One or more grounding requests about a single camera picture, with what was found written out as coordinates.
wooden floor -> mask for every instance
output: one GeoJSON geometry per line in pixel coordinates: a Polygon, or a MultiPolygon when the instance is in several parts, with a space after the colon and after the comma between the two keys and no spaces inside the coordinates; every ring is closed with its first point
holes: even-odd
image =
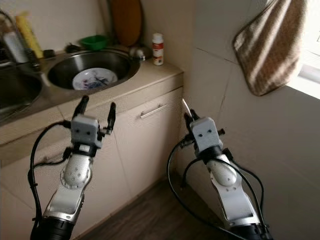
{"type": "MultiPolygon", "coordinates": [[[[221,226],[217,216],[189,186],[180,191],[180,180],[177,176],[173,178],[175,189],[188,206],[198,215],[221,226]]],[[[194,219],[178,203],[167,180],[164,180],[80,240],[221,239],[227,238],[194,219]]]]}

cabinet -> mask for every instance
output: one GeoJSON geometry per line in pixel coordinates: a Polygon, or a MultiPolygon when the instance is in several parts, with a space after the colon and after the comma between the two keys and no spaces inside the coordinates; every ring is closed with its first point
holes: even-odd
{"type": "MultiPolygon", "coordinates": [[[[178,88],[116,115],[113,133],[103,139],[94,158],[92,179],[72,238],[106,219],[165,174],[168,155],[178,141],[181,96],[182,88],[178,88]]],[[[103,120],[100,125],[108,123],[103,120]]],[[[35,159],[61,154],[69,144],[67,137],[48,145],[37,151],[35,159]]],[[[30,237],[35,202],[27,181],[29,164],[27,156],[1,168],[1,239],[30,237]]],[[[45,166],[35,171],[43,211],[57,189],[62,167],[45,166]]]]}
{"type": "Polygon", "coordinates": [[[166,173],[168,156],[178,142],[181,97],[178,88],[117,115],[115,138],[133,196],[166,173]]]}

wooden cutting board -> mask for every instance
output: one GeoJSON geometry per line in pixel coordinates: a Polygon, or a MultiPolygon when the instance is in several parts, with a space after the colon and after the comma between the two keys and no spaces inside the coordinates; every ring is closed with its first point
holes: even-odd
{"type": "Polygon", "coordinates": [[[120,44],[130,47],[136,44],[142,32],[142,8],[140,0],[111,0],[113,27],[120,44]]]}

stainless steel sink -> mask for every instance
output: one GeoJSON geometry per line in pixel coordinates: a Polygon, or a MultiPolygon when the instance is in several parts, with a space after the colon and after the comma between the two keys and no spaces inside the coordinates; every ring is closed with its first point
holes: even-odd
{"type": "Polygon", "coordinates": [[[0,83],[1,121],[30,106],[42,89],[35,75],[22,73],[15,67],[1,70],[0,83]]]}
{"type": "Polygon", "coordinates": [[[91,68],[103,68],[113,71],[118,81],[101,88],[111,88],[131,78],[139,69],[139,62],[131,61],[127,54],[121,51],[104,50],[97,52],[83,52],[53,66],[47,76],[50,82],[64,89],[73,90],[74,77],[91,68]]]}

towel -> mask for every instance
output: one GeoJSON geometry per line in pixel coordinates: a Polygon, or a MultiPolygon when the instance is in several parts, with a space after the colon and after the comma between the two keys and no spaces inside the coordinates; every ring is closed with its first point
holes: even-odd
{"type": "Polygon", "coordinates": [[[250,91],[262,96],[299,72],[308,0],[273,0],[234,38],[250,91]]]}

